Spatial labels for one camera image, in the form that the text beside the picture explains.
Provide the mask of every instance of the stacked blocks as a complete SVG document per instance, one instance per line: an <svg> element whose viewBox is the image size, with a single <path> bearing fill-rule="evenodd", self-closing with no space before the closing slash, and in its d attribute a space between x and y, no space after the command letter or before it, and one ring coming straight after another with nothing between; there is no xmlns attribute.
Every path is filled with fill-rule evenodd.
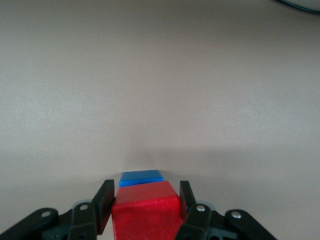
<svg viewBox="0 0 320 240"><path fill-rule="evenodd" d="M127 171L122 173L119 187L127 187L138 184L148 184L163 181L159 170L147 170L147 171Z"/></svg>
<svg viewBox="0 0 320 240"><path fill-rule="evenodd" d="M111 214L115 240L173 240L183 223L180 198L164 180L120 187Z"/></svg>

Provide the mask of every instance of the white table surface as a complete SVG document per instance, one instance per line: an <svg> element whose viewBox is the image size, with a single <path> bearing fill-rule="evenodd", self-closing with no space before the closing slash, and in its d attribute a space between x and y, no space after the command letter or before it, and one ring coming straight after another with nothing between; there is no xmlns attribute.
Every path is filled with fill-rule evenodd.
<svg viewBox="0 0 320 240"><path fill-rule="evenodd" d="M270 0L2 1L0 232L159 169L316 240L319 103L320 17Z"/></svg>

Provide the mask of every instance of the bolt head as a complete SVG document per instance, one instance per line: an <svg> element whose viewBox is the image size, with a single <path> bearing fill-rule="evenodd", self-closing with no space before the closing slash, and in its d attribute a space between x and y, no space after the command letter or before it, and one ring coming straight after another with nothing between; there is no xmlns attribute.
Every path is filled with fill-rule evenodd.
<svg viewBox="0 0 320 240"><path fill-rule="evenodd" d="M45 212L41 213L41 217L42 217L42 218L45 218L45 217L50 216L50 214L51 214L50 211L45 211Z"/></svg>
<svg viewBox="0 0 320 240"><path fill-rule="evenodd" d="M80 206L80 211L83 211L83 210L87 210L88 209L88 205L87 204L83 204Z"/></svg>
<svg viewBox="0 0 320 240"><path fill-rule="evenodd" d="M237 211L231 212L231 216L232 216L233 218L235 218L235 219L240 219L240 218L242 218L241 214L240 214L239 212L237 212Z"/></svg>
<svg viewBox="0 0 320 240"><path fill-rule="evenodd" d="M204 212L206 210L205 206L203 205L198 205L196 206L196 209L199 211L199 212Z"/></svg>

